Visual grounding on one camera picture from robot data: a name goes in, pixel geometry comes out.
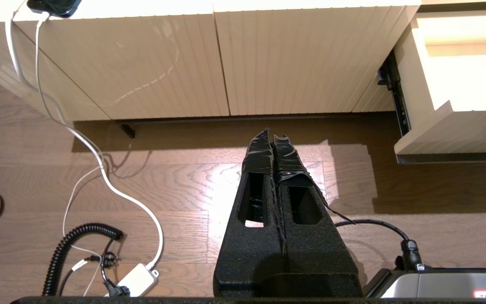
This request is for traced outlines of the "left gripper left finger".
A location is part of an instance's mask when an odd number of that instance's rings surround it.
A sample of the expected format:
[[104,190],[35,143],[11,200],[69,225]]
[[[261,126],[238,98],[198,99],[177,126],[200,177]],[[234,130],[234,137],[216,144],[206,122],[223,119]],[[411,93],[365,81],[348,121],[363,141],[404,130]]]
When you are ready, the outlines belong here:
[[223,298],[285,298],[285,227],[264,129],[251,139],[213,275]]

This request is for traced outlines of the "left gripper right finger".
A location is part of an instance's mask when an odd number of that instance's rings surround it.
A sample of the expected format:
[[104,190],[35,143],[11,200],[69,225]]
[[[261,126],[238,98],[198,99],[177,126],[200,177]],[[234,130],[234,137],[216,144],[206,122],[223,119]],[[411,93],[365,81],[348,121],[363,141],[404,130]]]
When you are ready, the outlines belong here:
[[336,229],[327,202],[288,137],[274,137],[280,206],[282,271],[272,294],[286,298],[360,298],[357,266]]

